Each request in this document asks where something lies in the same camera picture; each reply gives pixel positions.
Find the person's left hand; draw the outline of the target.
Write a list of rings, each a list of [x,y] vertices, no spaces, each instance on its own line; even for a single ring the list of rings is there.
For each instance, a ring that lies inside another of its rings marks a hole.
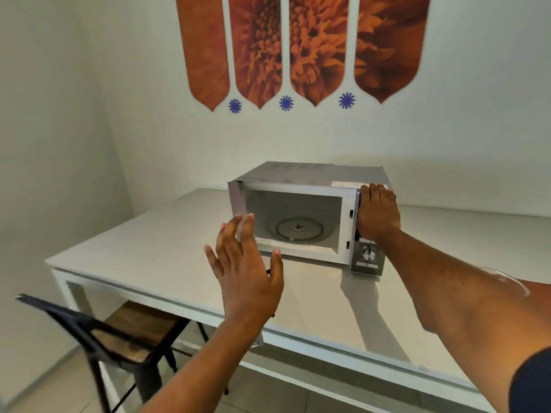
[[[267,272],[255,240],[254,214],[243,216],[237,230],[236,237],[243,253],[239,263],[231,263],[225,253],[223,246],[225,224],[221,225],[215,248],[212,249],[224,268],[224,277],[217,281],[222,291],[225,318],[243,312],[258,313],[260,316],[272,314],[274,317],[283,292],[269,291],[270,271]]]

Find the person's right hand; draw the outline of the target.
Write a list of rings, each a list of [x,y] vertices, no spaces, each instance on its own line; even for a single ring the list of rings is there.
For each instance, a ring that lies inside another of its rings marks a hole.
[[[356,229],[363,239],[377,242],[401,230],[401,215],[396,202],[360,202]]]

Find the silver microwave oven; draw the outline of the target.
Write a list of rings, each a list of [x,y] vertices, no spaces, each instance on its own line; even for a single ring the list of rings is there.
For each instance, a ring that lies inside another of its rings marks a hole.
[[[333,263],[351,272],[381,277],[385,256],[356,229],[363,184],[392,186],[381,166],[267,161],[228,183],[233,215],[255,216],[255,238],[263,252]],[[267,222],[286,216],[331,220],[333,233],[313,244],[271,237]]]

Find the person's right forearm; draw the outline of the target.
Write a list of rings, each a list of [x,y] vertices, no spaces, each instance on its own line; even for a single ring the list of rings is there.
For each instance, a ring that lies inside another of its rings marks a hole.
[[[521,367],[551,348],[551,319],[487,272],[390,229],[374,241],[402,279],[420,322],[436,333],[497,413],[513,409]]]

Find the person's left forearm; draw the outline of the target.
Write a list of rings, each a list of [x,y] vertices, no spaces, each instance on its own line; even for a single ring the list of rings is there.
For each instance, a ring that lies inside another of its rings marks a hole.
[[[271,317],[243,312],[224,319],[140,413],[214,413],[239,363]]]

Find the glass turntable plate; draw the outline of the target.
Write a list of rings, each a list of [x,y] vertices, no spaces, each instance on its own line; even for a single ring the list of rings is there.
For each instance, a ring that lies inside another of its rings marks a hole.
[[[267,231],[272,238],[292,244],[313,244],[328,238],[334,231],[331,220],[307,216],[286,216],[267,222]]]

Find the white table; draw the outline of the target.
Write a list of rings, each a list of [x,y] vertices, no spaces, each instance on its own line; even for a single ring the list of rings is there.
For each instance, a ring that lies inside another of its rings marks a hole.
[[[473,265],[551,284],[551,217],[401,206],[403,229]],[[203,252],[231,218],[229,194],[197,189],[46,260],[70,308],[83,286],[209,326],[223,320]],[[284,261],[285,288],[263,345],[242,366],[377,413],[494,413],[438,338],[420,325],[398,274]]]

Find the black chair with wooden seat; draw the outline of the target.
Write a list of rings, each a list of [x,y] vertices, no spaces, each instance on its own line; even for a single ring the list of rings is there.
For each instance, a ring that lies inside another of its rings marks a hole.
[[[162,387],[159,362],[165,359],[177,372],[175,352],[191,354],[174,347],[190,320],[147,305],[127,301],[106,320],[20,294],[17,301],[44,312],[78,342],[92,373],[102,413],[117,413],[137,389],[143,403]],[[100,363],[120,368],[134,377],[134,385],[110,406]]]

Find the dark sleeve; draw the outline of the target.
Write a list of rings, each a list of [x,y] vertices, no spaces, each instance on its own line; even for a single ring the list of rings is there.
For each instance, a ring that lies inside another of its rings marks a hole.
[[[513,375],[509,413],[551,413],[551,347],[533,354]]]

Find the orange petal wall panel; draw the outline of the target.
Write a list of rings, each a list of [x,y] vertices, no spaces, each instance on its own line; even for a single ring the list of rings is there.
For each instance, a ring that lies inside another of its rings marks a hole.
[[[431,0],[359,0],[354,80],[382,104],[416,76]]]

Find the orange flower wall panel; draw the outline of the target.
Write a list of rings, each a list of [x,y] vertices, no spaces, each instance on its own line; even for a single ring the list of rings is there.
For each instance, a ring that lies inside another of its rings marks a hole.
[[[280,0],[228,0],[236,86],[261,109],[283,77]]]
[[[290,83],[313,106],[345,73],[349,0],[289,0]]]

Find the plain orange wall panel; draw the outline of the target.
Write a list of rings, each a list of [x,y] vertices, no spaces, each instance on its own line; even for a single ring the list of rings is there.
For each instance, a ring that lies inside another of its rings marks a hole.
[[[210,111],[230,91],[222,0],[176,0],[192,96]]]

